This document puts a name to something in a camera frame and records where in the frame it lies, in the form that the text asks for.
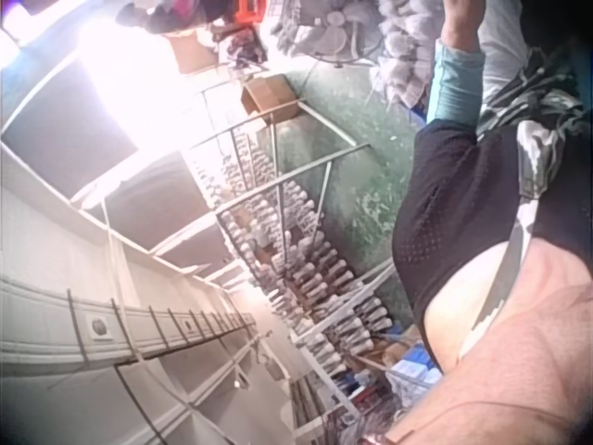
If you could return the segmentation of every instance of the concrete floor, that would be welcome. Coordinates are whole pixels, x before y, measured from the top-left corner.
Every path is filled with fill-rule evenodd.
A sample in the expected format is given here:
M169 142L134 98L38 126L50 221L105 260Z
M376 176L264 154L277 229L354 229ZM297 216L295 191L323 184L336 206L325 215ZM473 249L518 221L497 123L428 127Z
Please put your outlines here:
M340 254L364 273L391 256L391 234L405 195L418 127L399 109L386 109L378 94L370 96L367 68L337 69L312 62L297 64L286 76L295 91L324 116L371 149L340 160L332 173L325 202L323 231ZM267 133L260 134L269 147ZM313 118L302 115L278 125L280 168L285 172L347 144ZM300 183L316 201L324 168L303 175ZM394 319L412 322L409 304L397 278L377 292Z

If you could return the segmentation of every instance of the orange object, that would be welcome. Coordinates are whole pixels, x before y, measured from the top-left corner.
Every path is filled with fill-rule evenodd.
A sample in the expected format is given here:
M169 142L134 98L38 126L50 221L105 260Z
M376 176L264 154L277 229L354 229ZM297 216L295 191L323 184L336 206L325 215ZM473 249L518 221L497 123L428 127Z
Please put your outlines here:
M234 22L261 23L266 15L266 0L238 0L234 11Z

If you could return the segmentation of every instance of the cardboard box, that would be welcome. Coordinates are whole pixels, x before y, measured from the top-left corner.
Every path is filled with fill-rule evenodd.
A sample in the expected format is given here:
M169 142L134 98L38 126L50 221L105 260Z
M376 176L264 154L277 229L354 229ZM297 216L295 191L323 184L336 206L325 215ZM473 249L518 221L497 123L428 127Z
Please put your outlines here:
M175 54L177 66L181 74L191 74L218 63L218 56L210 48L197 41L196 31L166 35Z
M241 94L241 103L247 115L261 113L296 99L297 96L290 88L283 74L273 74L251 79L243 85L243 92ZM282 108L274 112L274 122L278 123L293 119L299 111L300 108L297 104ZM270 125L271 116L266 116L264 120Z

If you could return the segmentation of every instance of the person in background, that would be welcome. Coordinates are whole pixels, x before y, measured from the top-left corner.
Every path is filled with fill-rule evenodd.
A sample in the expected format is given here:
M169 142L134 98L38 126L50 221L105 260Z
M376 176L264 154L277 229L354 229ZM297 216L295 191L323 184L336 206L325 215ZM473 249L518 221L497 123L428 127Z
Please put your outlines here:
M570 443L593 395L590 89L574 59L590 41L526 2L514 25L529 31L524 66L483 103L488 57L504 63L516 36L505 23L488 46L485 0L444 4L393 256L445 375L396 423L369 424L377 434L352 443Z
M237 26L217 27L212 22L231 16L232 8L233 0L163 0L149 14L130 3L121 9L116 22L144 28L153 34L174 34L197 27L209 27L211 32L221 33L234 30Z

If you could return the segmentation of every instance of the shelving unit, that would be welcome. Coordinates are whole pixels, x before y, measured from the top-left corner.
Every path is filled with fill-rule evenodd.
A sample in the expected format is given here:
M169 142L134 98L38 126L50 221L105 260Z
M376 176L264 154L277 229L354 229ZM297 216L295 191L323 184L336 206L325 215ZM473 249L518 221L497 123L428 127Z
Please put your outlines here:
M3 298L0 342L4 375L51 375L136 362L130 335L147 360L248 329L248 313L194 313L126 308L31 288L0 279ZM23 320L34 323L23 323Z
M282 173L278 170L274 115L295 105L337 134L347 147ZM270 158L249 132L250 122L263 118L267 118L270 131ZM325 241L322 213L336 162L372 148L356 141L302 99L252 116L237 107L220 127L223 129L215 129L208 140L215 139L218 144L224 140L226 144L221 148L222 174L199 161L200 145L184 153L190 170L213 208L227 248L249 270L250 283L262 288L311 367L340 406L357 418L360 410L341 389L339 377L349 369L349 355L373 348L370 333L393 324L373 291L394 274L395 268L387 260L357 277ZM317 203L298 185L299 176L314 169L324 169Z

